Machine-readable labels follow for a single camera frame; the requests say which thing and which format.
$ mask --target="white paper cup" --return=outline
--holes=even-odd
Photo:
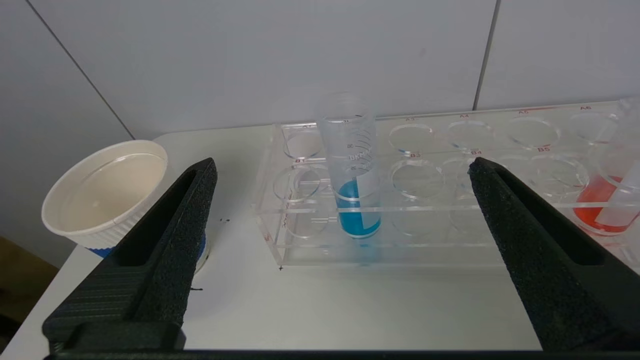
[[[102,149],[53,185],[42,204],[42,222],[104,257],[170,186],[167,168],[166,151],[151,141]]]

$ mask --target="clear acrylic rack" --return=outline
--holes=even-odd
[[[615,126],[616,102],[379,118],[381,206],[337,209],[316,124],[276,124],[253,209],[278,265],[504,266],[468,164],[504,165],[579,223],[576,207],[640,206],[577,202]],[[380,212],[380,229],[350,238],[339,211]],[[594,238],[636,265],[633,233]]]

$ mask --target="clear plastic container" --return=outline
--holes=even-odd
[[[619,105],[617,130],[605,145],[594,151],[595,166],[589,185],[578,202],[640,202],[640,104],[638,99],[625,99]],[[638,217],[637,206],[576,208],[579,225],[590,233],[615,236],[626,231]]]
[[[346,109],[341,120],[353,120],[348,127],[319,121],[272,128],[253,207],[279,265],[504,266],[470,186],[468,164],[476,156],[508,167],[578,224],[580,211],[574,209],[631,211],[640,206],[640,199],[633,197],[621,202],[580,198],[595,183],[598,152],[615,140],[605,127],[621,116],[616,102],[386,117],[373,122],[361,101],[350,95],[347,99],[337,101],[336,107]],[[323,117],[335,109],[330,104],[319,108]],[[365,134],[362,129],[375,133],[376,140],[367,141],[364,149],[355,148],[354,135]],[[319,146],[321,132],[324,147]],[[361,152],[371,161],[364,169],[354,165],[363,160]],[[631,163],[626,164],[628,172]],[[354,177],[361,186],[359,176],[371,176],[371,200],[360,193],[360,201],[337,196],[340,189],[347,194],[345,184]],[[380,224],[371,231],[374,235],[365,238],[368,232],[345,228],[350,220],[346,215],[357,215],[360,222],[363,215],[372,215]],[[640,250],[636,240],[640,236],[634,229],[640,226],[614,237],[592,235],[624,262],[640,265],[634,255]]]
[[[376,119],[349,92],[329,94],[316,108],[316,123],[326,151],[342,228],[353,238],[368,238],[380,227],[380,213],[356,211],[380,205],[376,161]]]

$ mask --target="blue liquid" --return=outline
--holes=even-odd
[[[338,191],[341,196],[356,198],[358,196],[358,183],[355,180],[351,180],[348,183],[342,185],[342,188]],[[340,198],[335,199],[338,208],[360,208],[360,201],[348,201]],[[342,228],[351,236],[357,238],[365,238],[367,235],[373,235],[380,226],[381,219],[368,228],[364,228],[362,221],[362,213],[339,213],[340,224]]]

